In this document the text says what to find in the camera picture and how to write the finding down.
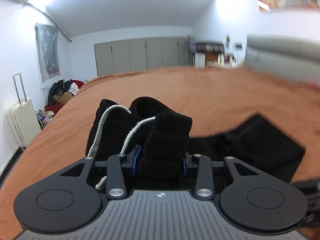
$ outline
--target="suitcase handle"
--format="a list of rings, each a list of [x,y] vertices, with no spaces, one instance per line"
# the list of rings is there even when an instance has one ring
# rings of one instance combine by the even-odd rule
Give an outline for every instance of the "suitcase handle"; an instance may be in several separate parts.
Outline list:
[[[24,86],[23,86],[23,82],[22,82],[21,71],[16,72],[16,73],[13,73],[12,77],[13,77],[14,86],[15,86],[15,88],[16,88],[16,93],[17,93],[18,101],[19,101],[20,105],[22,106],[21,99],[20,99],[19,92],[18,92],[18,87],[17,87],[16,79],[15,79],[15,76],[17,76],[17,75],[20,76],[20,82],[21,82],[21,87],[22,87],[22,91],[23,91],[23,95],[24,95],[25,101],[27,101],[27,96],[26,96],[26,92],[25,92],[25,90],[24,90]]]

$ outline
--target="triangular cutout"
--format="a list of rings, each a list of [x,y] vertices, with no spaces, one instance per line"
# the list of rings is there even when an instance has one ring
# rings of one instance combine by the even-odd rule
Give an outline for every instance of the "triangular cutout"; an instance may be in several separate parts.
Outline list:
[[[79,177],[85,164],[80,163],[77,166],[74,166],[70,170],[66,171],[65,173],[61,174],[61,176],[67,176],[67,177]]]
[[[243,166],[240,163],[233,163],[233,164],[241,176],[259,175],[257,172],[250,170],[249,168],[247,168],[246,166]]]

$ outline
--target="gray cabinet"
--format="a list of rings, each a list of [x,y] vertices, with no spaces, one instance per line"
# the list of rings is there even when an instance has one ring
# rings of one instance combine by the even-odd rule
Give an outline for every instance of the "gray cabinet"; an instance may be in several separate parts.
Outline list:
[[[178,66],[178,40],[162,39],[163,67]]]
[[[162,43],[161,39],[146,39],[147,68],[161,68],[162,63]]]
[[[147,70],[146,40],[128,42],[131,71]]]
[[[98,77],[113,74],[111,43],[95,44],[96,65]]]
[[[184,38],[151,38],[95,44],[98,76],[187,66]]]

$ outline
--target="gray headboard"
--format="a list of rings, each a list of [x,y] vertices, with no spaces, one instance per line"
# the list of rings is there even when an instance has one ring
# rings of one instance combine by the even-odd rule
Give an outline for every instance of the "gray headboard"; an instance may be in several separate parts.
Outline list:
[[[320,43],[276,36],[247,36],[244,67],[303,82],[320,83]]]

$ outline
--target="gray ridged plate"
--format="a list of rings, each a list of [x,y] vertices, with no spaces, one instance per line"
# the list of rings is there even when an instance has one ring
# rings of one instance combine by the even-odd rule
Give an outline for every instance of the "gray ridged plate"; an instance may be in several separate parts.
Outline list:
[[[61,235],[41,235],[26,230],[16,239],[302,240],[306,238],[298,231],[278,236],[261,236],[244,232],[228,223],[213,202],[196,200],[188,191],[135,190],[127,199],[110,201],[100,217],[77,231]]]

